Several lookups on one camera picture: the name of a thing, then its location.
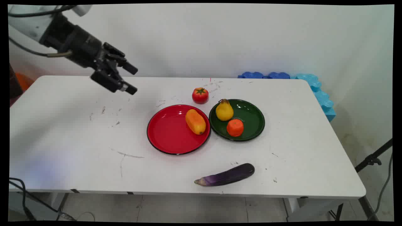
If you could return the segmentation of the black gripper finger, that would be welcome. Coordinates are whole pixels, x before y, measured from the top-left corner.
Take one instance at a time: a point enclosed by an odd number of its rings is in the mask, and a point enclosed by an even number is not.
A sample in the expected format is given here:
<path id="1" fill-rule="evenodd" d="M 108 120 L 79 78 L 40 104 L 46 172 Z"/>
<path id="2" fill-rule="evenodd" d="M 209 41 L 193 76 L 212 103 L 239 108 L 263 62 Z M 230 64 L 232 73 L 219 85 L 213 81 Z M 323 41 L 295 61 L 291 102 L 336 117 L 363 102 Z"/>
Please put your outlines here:
<path id="1" fill-rule="evenodd" d="M 122 67 L 132 75 L 135 75 L 138 72 L 138 69 L 128 62 L 125 58 L 125 53 L 121 50 L 118 50 L 107 42 L 103 43 L 103 49 L 105 50 L 105 59 L 115 61 L 117 66 Z"/>
<path id="2" fill-rule="evenodd" d="M 117 67 L 116 64 L 111 64 L 105 68 L 99 68 L 92 73 L 90 78 L 112 93 L 119 90 L 134 95 L 138 89 L 120 76 Z"/>

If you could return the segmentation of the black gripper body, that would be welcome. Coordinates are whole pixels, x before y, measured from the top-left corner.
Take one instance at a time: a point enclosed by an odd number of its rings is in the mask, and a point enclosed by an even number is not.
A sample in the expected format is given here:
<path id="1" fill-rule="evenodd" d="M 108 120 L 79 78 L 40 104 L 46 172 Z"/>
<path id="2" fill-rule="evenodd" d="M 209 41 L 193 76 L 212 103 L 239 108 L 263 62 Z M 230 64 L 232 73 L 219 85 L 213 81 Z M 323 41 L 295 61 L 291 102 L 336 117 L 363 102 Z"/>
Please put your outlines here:
<path id="1" fill-rule="evenodd" d="M 99 58 L 105 55 L 102 41 L 78 25 L 69 22 L 63 14 L 55 14 L 52 19 L 39 39 L 40 44 L 51 47 L 58 53 L 71 51 L 72 54 L 67 59 L 83 68 L 90 67 L 94 70 L 107 68 L 104 59 Z"/>

